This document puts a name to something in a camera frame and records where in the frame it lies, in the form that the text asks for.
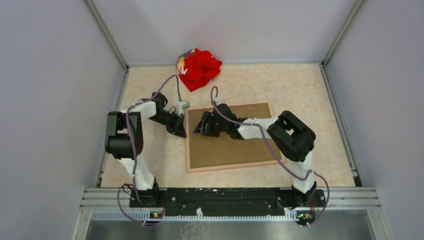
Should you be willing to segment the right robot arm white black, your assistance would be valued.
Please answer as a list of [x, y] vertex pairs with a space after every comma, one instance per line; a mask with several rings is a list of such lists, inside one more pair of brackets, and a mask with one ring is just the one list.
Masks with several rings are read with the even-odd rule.
[[292, 176], [291, 193], [284, 202], [289, 208], [307, 206], [317, 188], [313, 176], [313, 149], [316, 134], [292, 112], [285, 110], [269, 118], [237, 117], [225, 104], [214, 104], [213, 110], [203, 112], [194, 135], [219, 137], [226, 133], [234, 140], [262, 139], [266, 145], [273, 141], [283, 156], [290, 160], [287, 167], [278, 163]]

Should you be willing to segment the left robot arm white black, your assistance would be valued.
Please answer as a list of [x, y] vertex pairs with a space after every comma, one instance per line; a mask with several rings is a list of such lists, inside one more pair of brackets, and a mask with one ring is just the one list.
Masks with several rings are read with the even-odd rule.
[[186, 138], [184, 110], [188, 101], [180, 100], [174, 111], [165, 110], [168, 99], [160, 92], [142, 98], [128, 109], [111, 111], [106, 117], [105, 151], [117, 159], [132, 179], [132, 195], [139, 203], [154, 207], [160, 202], [157, 180], [143, 156], [143, 122], [151, 120], [165, 127], [174, 136]]

